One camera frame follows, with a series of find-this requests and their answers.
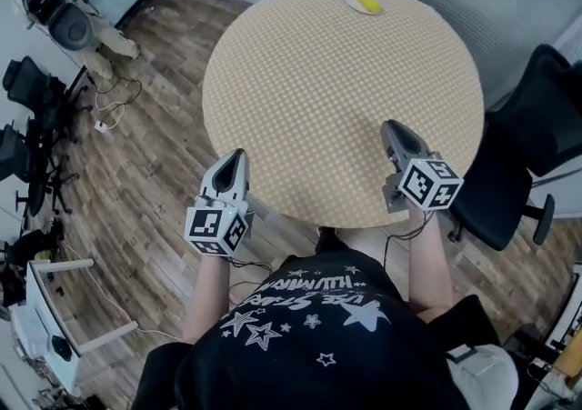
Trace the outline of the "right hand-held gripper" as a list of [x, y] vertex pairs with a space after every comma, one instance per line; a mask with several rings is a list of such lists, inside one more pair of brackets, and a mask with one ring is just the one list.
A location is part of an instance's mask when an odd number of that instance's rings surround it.
[[387, 211], [405, 211], [408, 202], [423, 211], [448, 209], [464, 179], [439, 153], [430, 155], [425, 141], [403, 123], [385, 121], [380, 134], [386, 155], [396, 169], [384, 185]]

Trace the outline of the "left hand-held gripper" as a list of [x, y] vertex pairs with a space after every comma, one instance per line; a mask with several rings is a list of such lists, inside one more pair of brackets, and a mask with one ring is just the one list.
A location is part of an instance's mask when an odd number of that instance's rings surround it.
[[250, 228], [248, 190], [247, 155], [237, 148], [206, 171], [201, 195], [186, 211], [184, 239], [201, 255], [233, 257]]

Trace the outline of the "small white plate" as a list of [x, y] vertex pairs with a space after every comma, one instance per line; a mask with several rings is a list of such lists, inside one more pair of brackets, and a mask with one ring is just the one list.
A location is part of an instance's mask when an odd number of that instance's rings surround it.
[[363, 14], [363, 15], [381, 15], [383, 13], [383, 11], [384, 11], [383, 6], [382, 6], [382, 12], [381, 13], [379, 13], [379, 14], [370, 14], [368, 12], [365, 12], [361, 8], [361, 6], [356, 2], [356, 0], [344, 0], [344, 1], [346, 2], [347, 5], [349, 5], [353, 10], [355, 10], [359, 14]]

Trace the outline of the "person's right forearm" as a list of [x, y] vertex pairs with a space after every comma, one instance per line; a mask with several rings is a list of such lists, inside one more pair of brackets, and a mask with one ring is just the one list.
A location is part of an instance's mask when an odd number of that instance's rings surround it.
[[412, 229], [426, 222], [409, 241], [408, 303], [428, 324], [455, 304], [452, 280], [437, 217], [428, 219], [414, 204], [408, 206]]

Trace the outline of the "person's left forearm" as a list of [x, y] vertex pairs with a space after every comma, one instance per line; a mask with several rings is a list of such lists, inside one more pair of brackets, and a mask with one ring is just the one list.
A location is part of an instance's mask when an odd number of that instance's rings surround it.
[[186, 309], [183, 340], [195, 344], [229, 311], [230, 263], [225, 257], [203, 255]]

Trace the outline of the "round table with checkered cloth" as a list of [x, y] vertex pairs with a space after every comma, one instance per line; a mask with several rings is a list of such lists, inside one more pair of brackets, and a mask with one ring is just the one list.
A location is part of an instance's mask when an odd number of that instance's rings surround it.
[[387, 226], [392, 173], [380, 127], [407, 125], [463, 174], [484, 127], [475, 62], [418, 0], [260, 0], [224, 32], [206, 67], [203, 111], [219, 155], [246, 151], [251, 193], [281, 215], [338, 228]]

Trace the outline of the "black mesh office chair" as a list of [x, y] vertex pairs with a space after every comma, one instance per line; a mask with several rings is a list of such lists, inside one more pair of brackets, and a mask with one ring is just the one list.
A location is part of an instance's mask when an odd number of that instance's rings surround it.
[[537, 220], [536, 245], [547, 238], [555, 199], [528, 204], [533, 179], [582, 155], [582, 61], [574, 64], [551, 45], [532, 53], [506, 102], [485, 115], [477, 155], [449, 211], [455, 243], [468, 231], [502, 251], [523, 217]]

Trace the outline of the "person's leg with black shoe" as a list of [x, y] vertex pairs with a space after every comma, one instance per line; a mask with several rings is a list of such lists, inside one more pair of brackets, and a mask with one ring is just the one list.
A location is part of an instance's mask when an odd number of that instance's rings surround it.
[[320, 226], [317, 233], [316, 256], [332, 257], [351, 251], [351, 248], [339, 238], [334, 227]]

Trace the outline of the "person's black star-print shirt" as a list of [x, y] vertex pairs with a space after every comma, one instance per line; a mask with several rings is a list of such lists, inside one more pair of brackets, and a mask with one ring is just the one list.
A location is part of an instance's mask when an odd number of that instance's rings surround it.
[[470, 410], [460, 345], [502, 348], [476, 296], [427, 324], [367, 255], [293, 258], [195, 344], [152, 350], [131, 410]]

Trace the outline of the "black swivel chair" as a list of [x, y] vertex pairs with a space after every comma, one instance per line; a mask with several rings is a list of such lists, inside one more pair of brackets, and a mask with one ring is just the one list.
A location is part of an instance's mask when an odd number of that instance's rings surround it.
[[30, 140], [17, 132], [11, 125], [6, 125], [0, 132], [0, 182], [9, 176], [15, 176], [28, 184], [26, 195], [15, 191], [15, 210], [25, 205], [28, 214], [36, 216], [41, 210], [45, 197], [52, 196], [52, 211], [59, 215], [61, 211], [70, 215], [63, 197], [62, 187], [70, 180], [78, 180], [78, 173], [64, 175], [69, 155], [59, 155], [54, 159], [52, 146], [41, 141], [33, 145]]
[[45, 129], [68, 125], [80, 112], [91, 112], [91, 105], [77, 104], [80, 93], [73, 95], [58, 77], [45, 74], [30, 56], [11, 60], [5, 70], [2, 87], [13, 103], [24, 106]]

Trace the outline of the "black round chest rig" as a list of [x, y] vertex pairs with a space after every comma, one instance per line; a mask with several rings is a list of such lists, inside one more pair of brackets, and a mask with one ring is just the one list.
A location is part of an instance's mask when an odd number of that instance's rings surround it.
[[68, 51], [81, 51], [94, 41], [92, 23], [76, 0], [22, 0], [29, 19], [44, 27]]

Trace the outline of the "black computer mouse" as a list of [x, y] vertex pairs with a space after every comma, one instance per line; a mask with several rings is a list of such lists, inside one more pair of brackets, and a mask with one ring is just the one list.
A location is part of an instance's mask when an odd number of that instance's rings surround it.
[[72, 360], [73, 349], [69, 342], [59, 335], [51, 337], [51, 346], [54, 352], [65, 362], [69, 363]]

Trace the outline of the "white desk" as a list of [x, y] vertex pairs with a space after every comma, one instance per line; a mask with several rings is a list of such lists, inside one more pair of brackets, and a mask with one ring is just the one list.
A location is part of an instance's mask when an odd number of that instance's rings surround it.
[[[17, 339], [32, 359], [41, 359], [67, 393], [78, 396], [78, 375], [82, 358], [97, 348], [136, 330], [138, 322], [130, 321], [86, 343], [78, 343], [71, 335], [45, 286], [42, 276], [65, 271], [89, 269], [95, 264], [91, 258], [56, 262], [30, 261], [26, 268], [25, 303], [10, 308]], [[51, 337], [65, 338], [73, 349], [72, 360], [62, 360], [51, 346]]]

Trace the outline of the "white waist pouch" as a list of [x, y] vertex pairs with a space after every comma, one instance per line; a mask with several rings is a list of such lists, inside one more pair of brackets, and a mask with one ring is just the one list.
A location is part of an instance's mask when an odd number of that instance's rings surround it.
[[517, 368], [497, 345], [460, 345], [448, 352], [452, 379], [470, 410], [510, 410], [517, 395]]

